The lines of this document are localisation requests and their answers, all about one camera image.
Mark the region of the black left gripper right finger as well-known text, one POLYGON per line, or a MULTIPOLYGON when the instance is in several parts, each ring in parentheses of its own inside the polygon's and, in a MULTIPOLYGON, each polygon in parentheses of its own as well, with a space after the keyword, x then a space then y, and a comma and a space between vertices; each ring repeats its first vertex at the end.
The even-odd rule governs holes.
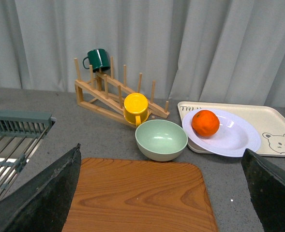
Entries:
POLYGON ((251 151, 241 165, 251 202, 266 232, 285 232, 285 170, 251 151))

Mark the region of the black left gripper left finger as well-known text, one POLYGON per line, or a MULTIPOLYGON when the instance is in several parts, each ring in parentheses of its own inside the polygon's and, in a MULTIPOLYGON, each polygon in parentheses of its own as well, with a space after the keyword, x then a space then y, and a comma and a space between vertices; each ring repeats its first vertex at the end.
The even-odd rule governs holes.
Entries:
POLYGON ((0 201, 0 232, 60 232, 81 166, 80 144, 0 201))

